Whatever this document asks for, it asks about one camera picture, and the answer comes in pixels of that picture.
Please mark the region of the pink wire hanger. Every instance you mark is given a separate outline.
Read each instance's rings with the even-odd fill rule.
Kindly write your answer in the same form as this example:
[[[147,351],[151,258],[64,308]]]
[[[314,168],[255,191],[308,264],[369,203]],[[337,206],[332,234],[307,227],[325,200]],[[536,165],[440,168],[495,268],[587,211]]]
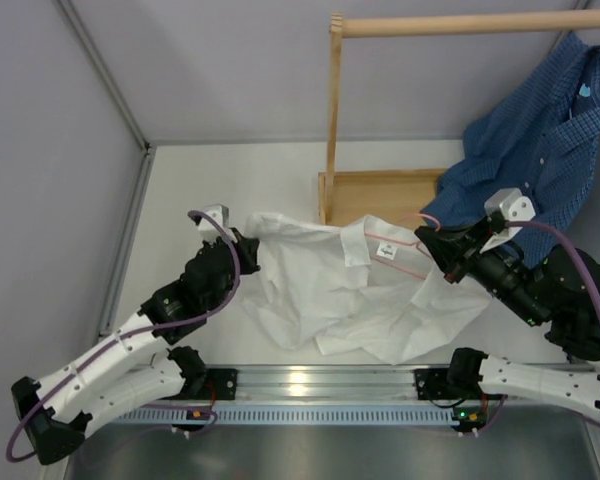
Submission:
[[[372,215],[363,217],[363,230],[372,267],[385,268],[418,281],[438,271],[431,254],[413,230]]]

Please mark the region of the white shirt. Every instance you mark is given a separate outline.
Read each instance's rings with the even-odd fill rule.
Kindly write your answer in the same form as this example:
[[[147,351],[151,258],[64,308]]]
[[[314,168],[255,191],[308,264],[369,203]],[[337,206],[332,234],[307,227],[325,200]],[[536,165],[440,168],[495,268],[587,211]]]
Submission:
[[[401,364],[450,344],[490,302],[439,268],[418,281],[372,267],[363,217],[333,227],[254,213],[244,234],[260,241],[261,269],[242,288],[243,308],[287,350],[314,342],[323,355],[363,350]]]

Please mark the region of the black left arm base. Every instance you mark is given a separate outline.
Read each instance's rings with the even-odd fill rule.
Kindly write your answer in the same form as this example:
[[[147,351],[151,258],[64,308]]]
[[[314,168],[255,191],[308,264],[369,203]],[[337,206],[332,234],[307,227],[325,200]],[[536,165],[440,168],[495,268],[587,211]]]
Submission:
[[[238,370],[210,368],[198,392],[200,400],[233,401],[238,386]]]

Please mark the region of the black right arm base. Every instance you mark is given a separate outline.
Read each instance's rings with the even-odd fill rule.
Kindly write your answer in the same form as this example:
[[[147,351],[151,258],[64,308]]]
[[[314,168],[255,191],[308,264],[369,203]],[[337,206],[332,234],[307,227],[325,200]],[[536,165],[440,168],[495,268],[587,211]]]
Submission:
[[[416,369],[414,372],[417,398],[441,409],[459,407],[468,401],[502,400],[503,395],[486,394],[477,386],[466,387],[452,384],[448,380],[448,367]]]

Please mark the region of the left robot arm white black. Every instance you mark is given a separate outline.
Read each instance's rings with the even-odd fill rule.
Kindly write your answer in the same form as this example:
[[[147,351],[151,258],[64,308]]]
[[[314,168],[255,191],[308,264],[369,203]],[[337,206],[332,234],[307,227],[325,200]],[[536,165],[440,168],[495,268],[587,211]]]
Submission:
[[[220,312],[243,275],[259,271],[256,238],[237,229],[206,241],[180,277],[156,290],[115,332],[58,371],[11,387],[32,457],[54,464],[97,430],[156,400],[205,390],[208,369],[181,340]]]

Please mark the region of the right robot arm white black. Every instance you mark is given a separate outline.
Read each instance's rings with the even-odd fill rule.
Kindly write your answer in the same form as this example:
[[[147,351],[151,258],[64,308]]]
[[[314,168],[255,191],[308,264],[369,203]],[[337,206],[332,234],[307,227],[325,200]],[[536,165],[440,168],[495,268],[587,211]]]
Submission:
[[[548,325],[545,339],[568,357],[599,370],[575,374],[532,367],[461,347],[445,373],[447,389],[463,399],[522,397],[600,424],[600,264],[580,249],[558,244],[528,267],[513,241],[488,248],[494,235],[489,219],[415,231],[448,283],[476,281],[526,325]]]

